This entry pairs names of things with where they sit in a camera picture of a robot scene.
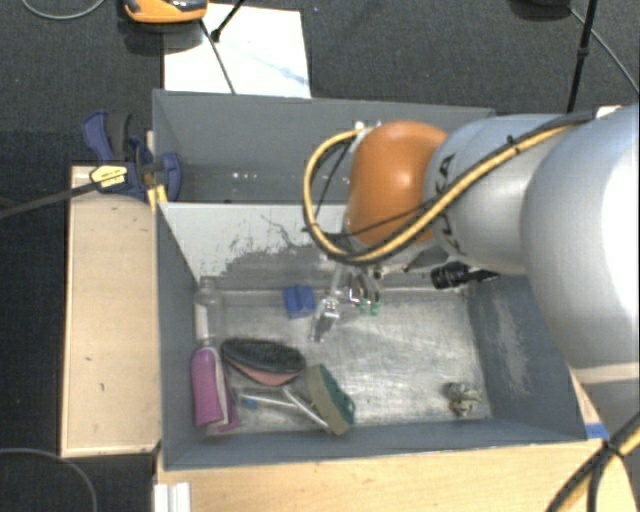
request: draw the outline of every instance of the black carpet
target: black carpet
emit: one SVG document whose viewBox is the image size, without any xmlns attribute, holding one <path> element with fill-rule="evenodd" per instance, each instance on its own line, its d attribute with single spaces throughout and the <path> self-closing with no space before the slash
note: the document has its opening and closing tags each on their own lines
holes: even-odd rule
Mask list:
<svg viewBox="0 0 640 512">
<path fill-rule="evenodd" d="M 49 12 L 93 0 L 31 0 Z M 312 93 L 492 107 L 499 113 L 566 107 L 582 27 L 564 12 L 516 0 L 265 0 L 302 12 Z M 584 15 L 586 1 L 572 3 Z M 93 158 L 79 125 L 106 108 L 151 128 L 161 86 L 161 38 L 132 27 L 117 0 L 68 22 L 0 3 L 0 197 L 27 201 L 68 184 L 73 162 Z M 636 82 L 640 3 L 600 2 L 595 30 Z M 592 40 L 577 108 L 637 101 Z M 57 450 L 65 294 L 65 205 L 0 221 L 0 448 Z M 151 458 L 80 461 L 101 511 L 150 509 Z M 0 510 L 89 510 L 68 468 L 0 457 Z"/>
</svg>

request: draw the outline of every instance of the white cable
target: white cable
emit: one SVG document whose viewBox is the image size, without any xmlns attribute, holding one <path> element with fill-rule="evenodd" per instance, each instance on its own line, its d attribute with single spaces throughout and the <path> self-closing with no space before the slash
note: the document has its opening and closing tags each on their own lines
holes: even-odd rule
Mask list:
<svg viewBox="0 0 640 512">
<path fill-rule="evenodd" d="M 1 455 L 36 455 L 38 457 L 45 457 L 58 463 L 67 464 L 80 476 L 80 478 L 82 478 L 82 481 L 86 484 L 87 489 L 89 489 L 89 493 L 91 494 L 91 510 L 93 512 L 98 512 L 98 496 L 96 495 L 96 489 L 84 470 L 75 462 L 71 462 L 68 459 L 63 459 L 55 453 L 46 452 L 44 450 L 37 450 L 35 448 L 0 448 L 0 456 Z"/>
<path fill-rule="evenodd" d="M 76 14 L 64 14 L 64 15 L 58 16 L 55 14 L 48 14 L 46 12 L 37 10 L 35 7 L 29 4 L 27 0 L 20 0 L 20 1 L 22 2 L 22 5 L 24 5 L 29 11 L 31 11 L 36 16 L 44 18 L 45 20 L 53 20 L 53 21 L 69 21 L 69 20 L 76 20 L 78 18 L 82 18 L 87 14 L 91 14 L 93 11 L 95 11 L 98 7 L 100 7 L 104 3 L 104 0 L 98 0 L 94 5 L 92 5 L 85 11 L 78 12 Z"/>
</svg>

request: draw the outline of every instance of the clamp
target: clamp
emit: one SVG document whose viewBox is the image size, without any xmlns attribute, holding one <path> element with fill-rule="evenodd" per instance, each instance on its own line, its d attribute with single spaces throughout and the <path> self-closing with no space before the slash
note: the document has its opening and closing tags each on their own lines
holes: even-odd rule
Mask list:
<svg viewBox="0 0 640 512">
<path fill-rule="evenodd" d="M 176 153 L 163 153 L 154 162 L 142 139 L 129 137 L 130 114 L 98 110 L 82 122 L 85 144 L 98 157 L 100 166 L 91 181 L 102 193 L 123 194 L 147 202 L 147 191 L 157 185 L 166 188 L 169 201 L 180 194 L 182 169 Z"/>
</svg>

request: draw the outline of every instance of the bin floor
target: bin floor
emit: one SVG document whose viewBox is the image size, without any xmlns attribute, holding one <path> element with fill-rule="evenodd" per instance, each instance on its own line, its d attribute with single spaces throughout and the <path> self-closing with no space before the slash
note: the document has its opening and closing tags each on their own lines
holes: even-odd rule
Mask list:
<svg viewBox="0 0 640 512">
<path fill-rule="evenodd" d="M 359 426 L 451 420 L 445 393 L 451 382 L 469 382 L 485 397 L 467 419 L 491 415 L 462 293 L 384 290 L 378 316 L 341 306 L 341 318 L 324 343 L 309 339 L 310 317 L 286 316 L 280 292 L 230 291 L 224 298 L 229 336 L 282 341 L 298 348 L 307 365 L 324 364 L 355 402 Z M 236 390 L 260 389 L 235 370 L 230 375 Z M 318 428 L 295 412 L 266 406 L 240 404 L 238 414 L 235 434 Z"/>
</svg>

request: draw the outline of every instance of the metal object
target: metal object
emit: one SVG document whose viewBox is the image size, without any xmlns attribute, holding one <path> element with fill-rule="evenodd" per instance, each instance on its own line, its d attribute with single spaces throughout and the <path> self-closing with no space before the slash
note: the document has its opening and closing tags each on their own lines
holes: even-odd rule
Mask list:
<svg viewBox="0 0 640 512">
<path fill-rule="evenodd" d="M 316 314 L 313 317 L 310 338 L 316 343 L 325 341 L 327 334 L 340 318 L 338 306 L 340 304 L 341 292 L 339 290 L 344 276 L 344 265 L 336 264 L 336 268 L 331 278 L 331 285 L 326 297 L 320 302 Z"/>
<path fill-rule="evenodd" d="M 97 110 L 82 122 L 82 136 L 101 167 L 89 175 L 96 189 L 103 193 L 123 194 L 140 201 L 147 200 L 147 191 L 164 185 L 168 199 L 175 201 L 180 194 L 182 168 L 178 155 L 167 152 L 154 156 L 145 142 L 129 136 L 130 114 L 113 114 Z M 114 164 L 107 174 L 103 164 Z"/>
<path fill-rule="evenodd" d="M 424 197 L 435 197 L 471 165 L 551 119 L 553 115 L 513 115 L 471 123 L 438 148 L 424 181 Z M 503 164 L 469 189 L 434 221 L 431 229 L 452 258 L 499 274 L 525 272 L 520 245 L 520 210 L 540 162 L 564 134 Z"/>
<path fill-rule="evenodd" d="M 585 389 L 609 430 L 640 405 L 637 377 L 607 382 L 607 367 L 639 360 L 638 117 L 636 104 L 567 136 L 522 207 L 534 295 L 568 363 L 600 373 Z"/>
<path fill-rule="evenodd" d="M 449 408 L 457 416 L 466 417 L 473 410 L 475 403 L 484 402 L 480 390 L 468 382 L 452 382 L 447 385 Z"/>
<path fill-rule="evenodd" d="M 378 314 L 380 310 L 380 289 L 375 280 L 363 271 L 360 271 L 356 280 L 362 290 L 358 307 L 360 313 L 369 313 L 373 316 Z"/>
<path fill-rule="evenodd" d="M 307 404 L 300 396 L 298 396 L 298 394 L 296 394 L 293 389 L 291 389 L 289 386 L 283 386 L 282 388 L 280 388 L 280 391 L 288 401 L 278 400 L 277 398 L 273 398 L 273 393 L 265 393 L 260 390 L 255 390 L 252 392 L 242 391 L 238 393 L 238 398 L 244 402 L 255 402 L 256 404 L 265 405 L 268 407 L 278 407 L 289 411 L 298 411 L 304 414 L 314 423 L 318 424 L 325 431 L 331 433 L 329 424 L 320 416 L 318 416 L 313 411 L 313 408 L 309 404 Z"/>
<path fill-rule="evenodd" d="M 349 299 L 349 303 L 353 306 L 359 306 L 360 301 L 362 300 L 362 289 L 356 279 L 356 276 L 353 272 L 349 274 L 349 284 L 347 288 L 347 297 Z"/>
<path fill-rule="evenodd" d="M 452 261 L 431 271 L 431 281 L 438 290 L 457 288 L 472 281 L 485 283 L 498 277 L 499 274 L 487 270 L 472 270 L 459 261 Z"/>
</svg>

